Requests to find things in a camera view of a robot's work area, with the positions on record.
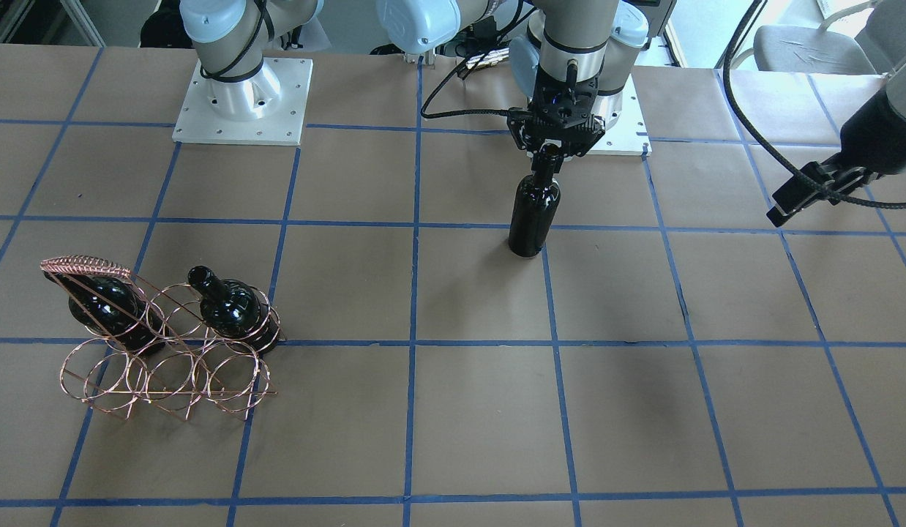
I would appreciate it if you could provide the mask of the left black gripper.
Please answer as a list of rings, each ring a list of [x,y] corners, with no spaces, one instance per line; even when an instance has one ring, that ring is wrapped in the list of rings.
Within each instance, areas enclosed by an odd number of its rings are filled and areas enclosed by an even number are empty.
[[[820,189],[794,176],[772,193],[774,206],[766,217],[775,227],[783,226],[815,201],[830,201],[834,206],[840,203],[827,197],[825,190],[850,195],[881,174],[891,176],[906,169],[906,118],[894,109],[885,92],[867,100],[844,123],[840,141],[838,162],[811,162],[801,167]]]

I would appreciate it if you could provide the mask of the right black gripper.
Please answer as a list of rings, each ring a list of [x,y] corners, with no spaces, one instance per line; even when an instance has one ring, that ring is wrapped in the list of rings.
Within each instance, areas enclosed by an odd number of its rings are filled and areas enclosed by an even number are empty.
[[[570,86],[553,77],[537,77],[528,107],[507,111],[514,143],[528,152],[559,143],[564,157],[584,156],[607,131],[606,120],[594,113],[597,94],[597,78]]]

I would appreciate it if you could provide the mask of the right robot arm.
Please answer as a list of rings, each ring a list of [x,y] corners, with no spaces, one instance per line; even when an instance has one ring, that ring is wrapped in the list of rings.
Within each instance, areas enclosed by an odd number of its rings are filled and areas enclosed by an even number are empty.
[[[381,26],[407,56],[423,56],[446,44],[471,23],[484,20],[503,1],[375,1]],[[530,1],[526,34],[511,41],[514,80],[528,103],[509,110],[428,113],[424,118],[490,114],[504,116],[517,148],[538,157],[544,144],[560,150],[558,159],[601,154],[637,154],[620,143],[634,136],[640,117],[634,88],[626,87],[637,56],[647,43],[649,21],[624,1]],[[621,121],[628,136],[611,132]]]

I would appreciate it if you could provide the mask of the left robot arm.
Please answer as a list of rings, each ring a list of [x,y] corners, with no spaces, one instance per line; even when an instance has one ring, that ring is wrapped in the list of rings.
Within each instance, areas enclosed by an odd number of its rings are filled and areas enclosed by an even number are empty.
[[[474,21],[489,18],[497,1],[379,1],[376,13],[403,53],[432,51]],[[181,1],[183,28],[198,52],[221,116],[252,120],[280,92],[263,60],[270,41],[312,20],[320,1]],[[512,225],[550,223],[559,200],[554,176],[567,157],[581,157],[606,132],[594,111],[597,100],[623,87],[633,59],[621,46],[640,49],[646,33],[624,19],[617,1],[534,1],[543,17],[538,62],[526,109],[500,111],[514,142],[532,153],[532,173],[517,191]],[[814,201],[906,209],[906,201],[854,199],[854,189],[906,167],[906,62],[842,127],[841,149],[830,160],[797,169],[745,116],[724,72],[727,101],[753,138],[787,169],[790,180],[774,193],[768,219],[781,226]]]

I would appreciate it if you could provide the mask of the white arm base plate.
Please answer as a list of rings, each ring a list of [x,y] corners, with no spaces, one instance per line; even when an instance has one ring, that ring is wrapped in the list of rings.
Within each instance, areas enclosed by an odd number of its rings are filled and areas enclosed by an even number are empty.
[[[549,73],[540,71],[536,77],[551,76]],[[584,80],[587,79],[577,76],[574,73],[574,69],[570,69],[567,71],[566,79],[560,81],[567,81],[570,86],[573,86],[578,81]],[[586,154],[637,156],[651,150],[645,131],[643,112],[640,109],[631,79],[626,79],[621,87],[607,94],[601,91],[598,83],[594,113],[599,114],[606,120],[607,131],[604,137]],[[576,157],[563,156],[563,159],[576,159]]]

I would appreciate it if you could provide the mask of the second white arm base plate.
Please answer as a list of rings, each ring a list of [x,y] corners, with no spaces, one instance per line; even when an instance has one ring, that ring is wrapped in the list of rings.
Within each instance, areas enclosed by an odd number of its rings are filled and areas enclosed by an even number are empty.
[[[173,141],[298,147],[313,66],[309,58],[266,58],[255,76],[235,83],[206,79],[195,69]]]

